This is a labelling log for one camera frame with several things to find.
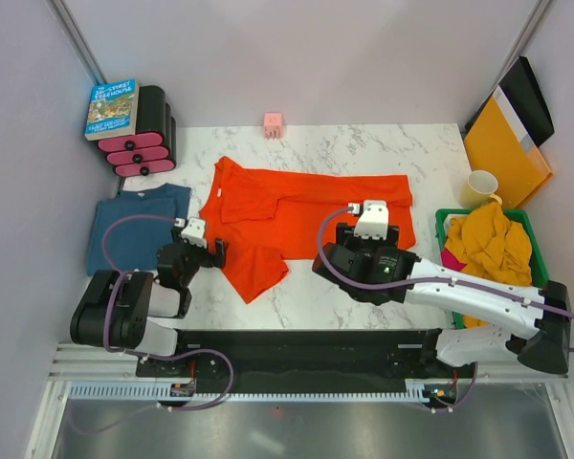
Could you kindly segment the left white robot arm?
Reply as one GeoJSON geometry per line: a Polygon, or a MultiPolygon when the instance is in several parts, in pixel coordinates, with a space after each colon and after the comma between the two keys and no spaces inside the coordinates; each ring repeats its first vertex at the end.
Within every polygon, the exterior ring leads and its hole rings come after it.
{"type": "Polygon", "coordinates": [[[209,243],[204,232],[204,223],[195,219],[175,229],[173,241],[158,249],[153,272],[97,271],[72,316],[72,342],[153,356],[170,376],[187,372],[191,354],[178,344],[178,332],[152,319],[184,317],[193,277],[202,268],[226,266],[229,243],[209,243]]]}

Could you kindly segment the orange t shirt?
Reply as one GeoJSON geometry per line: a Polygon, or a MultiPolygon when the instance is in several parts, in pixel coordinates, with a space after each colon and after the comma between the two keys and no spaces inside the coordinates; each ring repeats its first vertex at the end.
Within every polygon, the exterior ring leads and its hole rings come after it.
{"type": "Polygon", "coordinates": [[[290,260],[312,260],[319,241],[334,236],[323,220],[351,203],[383,200],[399,248],[416,243],[408,177],[327,176],[244,168],[228,157],[215,165],[209,198],[200,211],[210,243],[228,244],[225,277],[245,303],[273,288],[290,260]]]}

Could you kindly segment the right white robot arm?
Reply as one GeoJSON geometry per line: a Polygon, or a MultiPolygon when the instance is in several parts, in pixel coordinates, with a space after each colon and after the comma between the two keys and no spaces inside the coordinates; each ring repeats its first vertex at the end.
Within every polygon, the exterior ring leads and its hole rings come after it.
{"type": "Polygon", "coordinates": [[[564,284],[514,286],[464,274],[385,239],[358,238],[347,224],[337,225],[336,238],[317,242],[312,270],[352,299],[374,306],[411,301],[483,320],[479,327],[428,331],[418,355],[426,374],[504,360],[547,374],[567,373],[571,324],[564,284]]]}

